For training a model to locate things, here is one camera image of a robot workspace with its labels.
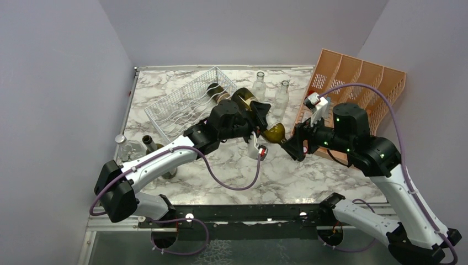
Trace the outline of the dark-neck green wine bottle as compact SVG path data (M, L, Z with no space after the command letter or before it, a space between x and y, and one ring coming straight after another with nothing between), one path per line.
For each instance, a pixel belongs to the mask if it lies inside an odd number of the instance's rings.
M265 140L273 144L282 144L286 141L285 127L270 111L271 104L261 102L244 87L236 90L231 99L241 110L247 112Z

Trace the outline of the silver-neck green wine bottle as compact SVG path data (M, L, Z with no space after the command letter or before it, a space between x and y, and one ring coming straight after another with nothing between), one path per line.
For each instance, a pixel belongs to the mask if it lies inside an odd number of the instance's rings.
M207 94L211 100L219 104L224 99L229 99L231 96L220 84L212 83L207 88Z

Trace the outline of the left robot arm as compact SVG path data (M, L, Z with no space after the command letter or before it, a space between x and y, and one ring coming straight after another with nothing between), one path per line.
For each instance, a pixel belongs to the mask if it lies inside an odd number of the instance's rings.
M174 207L164 195L141 194L143 187L156 178L181 165L191 163L217 150L221 142L243 138L248 144L248 155L256 160L256 175L250 189L259 177L260 163L268 149L257 144L260 130L266 127L266 117L271 108L268 103L251 102L251 111L239 109L229 99L212 108L210 115L189 127L183 135L166 146L144 157L118 165L107 162L94 187L96 194L92 206L100 203L111 222L121 222L132 215L151 218L165 227L173 221Z

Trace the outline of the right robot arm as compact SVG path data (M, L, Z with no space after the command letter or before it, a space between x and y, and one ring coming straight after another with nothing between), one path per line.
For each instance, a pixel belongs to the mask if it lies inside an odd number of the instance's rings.
M444 249L461 240L456 229L430 223L434 215L425 217L418 201L403 176L399 150L388 139L370 133L367 112L355 103L341 103L333 108L334 126L311 119L295 125L292 137L281 147L297 161L323 147L344 152L348 162L381 190L398 216L391 220L361 208L344 196L333 193L320 203L319 219L327 225L336 221L352 225L384 244L401 264L441 264Z

